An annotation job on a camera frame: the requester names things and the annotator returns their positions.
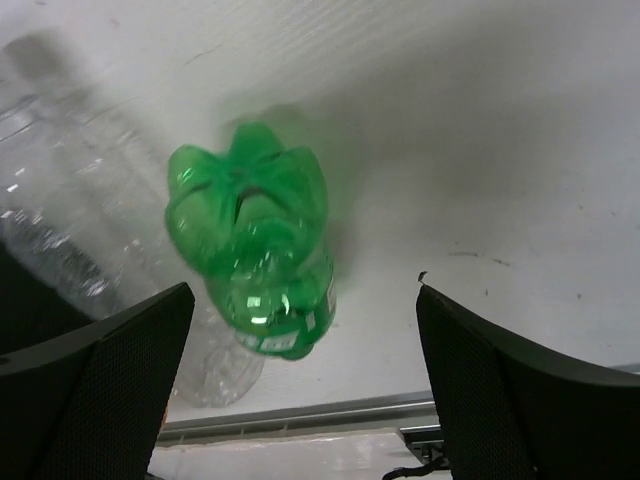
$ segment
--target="bottle label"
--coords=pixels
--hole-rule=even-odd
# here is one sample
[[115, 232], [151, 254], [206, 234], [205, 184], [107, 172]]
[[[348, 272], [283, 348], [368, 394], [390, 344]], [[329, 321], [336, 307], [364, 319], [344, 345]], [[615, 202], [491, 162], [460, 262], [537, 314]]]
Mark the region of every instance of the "bottle label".
[[236, 331], [236, 338], [245, 347], [265, 355], [279, 355], [308, 347], [317, 342], [331, 326], [336, 311], [336, 293], [333, 278], [316, 307], [304, 319], [304, 324], [283, 325], [274, 329], [275, 335], [259, 337]]

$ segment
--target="dark stain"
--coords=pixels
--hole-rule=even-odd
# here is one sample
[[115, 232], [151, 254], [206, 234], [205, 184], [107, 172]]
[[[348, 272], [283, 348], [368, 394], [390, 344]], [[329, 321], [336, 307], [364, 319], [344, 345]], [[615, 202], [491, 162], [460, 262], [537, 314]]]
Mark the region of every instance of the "dark stain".
[[497, 263], [498, 265], [503, 265], [505, 267], [511, 266], [511, 262], [505, 262], [504, 260], [500, 260], [499, 258], [492, 258], [491, 261], [493, 263]]
[[451, 252], [449, 253], [450, 257], [476, 257], [480, 256], [479, 253], [476, 252]]
[[189, 65], [192, 62], [195, 62], [197, 59], [199, 59], [200, 57], [203, 57], [205, 55], [208, 55], [210, 53], [215, 52], [217, 49], [219, 49], [222, 45], [216, 45], [215, 47], [209, 49], [209, 50], [205, 50], [204, 52], [199, 53], [198, 55], [191, 57], [189, 60], [187, 60], [186, 62], [184, 62], [184, 66]]

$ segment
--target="bottle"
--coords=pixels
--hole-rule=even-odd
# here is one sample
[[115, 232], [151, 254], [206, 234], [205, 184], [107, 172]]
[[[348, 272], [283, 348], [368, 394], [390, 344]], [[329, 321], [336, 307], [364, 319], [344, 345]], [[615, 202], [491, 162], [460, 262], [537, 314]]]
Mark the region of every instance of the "bottle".
[[264, 359], [237, 342], [176, 255], [158, 157], [117, 110], [59, 77], [39, 88], [14, 67], [0, 53], [0, 241], [96, 321], [189, 282], [196, 308], [174, 391], [196, 407], [242, 397]]
[[169, 235], [242, 344], [308, 355], [336, 307], [327, 189], [313, 153], [284, 148], [264, 123], [242, 124], [226, 155], [180, 147], [169, 194]]

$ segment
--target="wire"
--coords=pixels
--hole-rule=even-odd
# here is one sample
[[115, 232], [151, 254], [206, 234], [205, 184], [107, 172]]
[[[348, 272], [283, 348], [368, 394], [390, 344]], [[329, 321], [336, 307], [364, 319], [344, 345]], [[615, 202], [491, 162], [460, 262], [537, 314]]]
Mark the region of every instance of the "wire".
[[382, 480], [395, 480], [402, 477], [426, 477], [435, 472], [444, 463], [444, 457], [438, 457], [432, 462], [417, 468], [396, 468], [392, 472], [385, 474]]

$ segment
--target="white surface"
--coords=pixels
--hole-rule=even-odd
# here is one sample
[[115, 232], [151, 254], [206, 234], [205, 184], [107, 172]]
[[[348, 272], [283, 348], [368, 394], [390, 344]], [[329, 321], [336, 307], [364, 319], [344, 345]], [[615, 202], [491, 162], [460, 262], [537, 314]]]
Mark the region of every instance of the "white surface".
[[395, 468], [419, 466], [398, 433], [381, 430], [156, 448], [149, 472], [166, 480], [377, 480]]
[[266, 116], [324, 154], [335, 326], [237, 404], [170, 420], [427, 389], [421, 270], [561, 352], [640, 362], [636, 0], [40, 3], [22, 24], [66, 37], [166, 152], [288, 104]]

